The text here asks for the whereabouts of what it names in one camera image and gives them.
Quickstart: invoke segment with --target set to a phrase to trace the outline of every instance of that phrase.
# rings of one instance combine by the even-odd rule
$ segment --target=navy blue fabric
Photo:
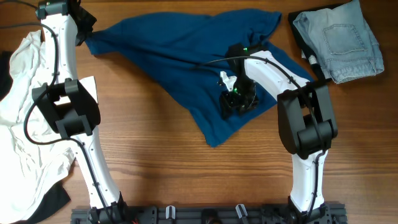
[[[262,42],[282,65],[301,77],[310,75],[267,39],[280,22],[281,13],[244,9],[217,16],[161,12],[125,19],[86,40],[93,55],[120,52],[156,80],[178,103],[188,109],[207,143],[224,143],[248,121],[276,104],[257,87],[259,106],[224,121],[218,98],[225,90],[217,84],[220,71],[234,75],[226,62],[206,70],[194,65],[224,58],[230,45]]]

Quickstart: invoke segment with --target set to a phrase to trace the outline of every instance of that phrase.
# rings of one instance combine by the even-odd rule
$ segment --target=crumpled white towel
[[[40,43],[40,35],[41,30],[29,33],[12,55],[10,74],[14,82],[0,101],[0,223],[32,216],[51,186],[68,175],[75,158],[74,142],[38,146],[24,135],[23,122],[33,103],[32,89],[52,80],[52,71],[45,67],[45,44]],[[38,108],[30,116],[28,130],[36,141],[60,138]]]

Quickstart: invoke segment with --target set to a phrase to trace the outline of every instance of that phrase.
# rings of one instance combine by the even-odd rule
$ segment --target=wooden surface
[[[95,30],[150,12],[215,15],[248,7],[283,13],[271,42],[300,59],[287,14],[340,1],[130,1],[83,0],[97,17]],[[326,201],[345,203],[349,223],[398,222],[398,1],[361,1],[380,42],[386,70],[330,85],[339,134],[325,164]],[[0,26],[35,21],[31,9],[0,6]],[[0,30],[0,50],[15,50],[29,30]],[[100,139],[111,174],[129,205],[260,205],[284,203],[292,188],[292,161],[282,146],[276,108],[249,122],[225,144],[209,147],[190,113],[118,54],[76,49],[80,78],[94,75],[102,121]],[[64,181],[72,201],[44,223],[68,223],[73,208],[87,207],[88,192],[76,163]]]

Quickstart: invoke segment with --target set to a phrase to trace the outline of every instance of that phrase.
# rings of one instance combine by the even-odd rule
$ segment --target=light blue denim fabric
[[[363,18],[359,0],[333,10],[302,12],[293,24],[317,55],[326,78],[343,83],[384,71],[379,43]]]

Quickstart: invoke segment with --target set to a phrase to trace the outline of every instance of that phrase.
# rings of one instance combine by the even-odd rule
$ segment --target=jeans pocket
[[[354,25],[333,24],[322,32],[331,54],[367,50]]]

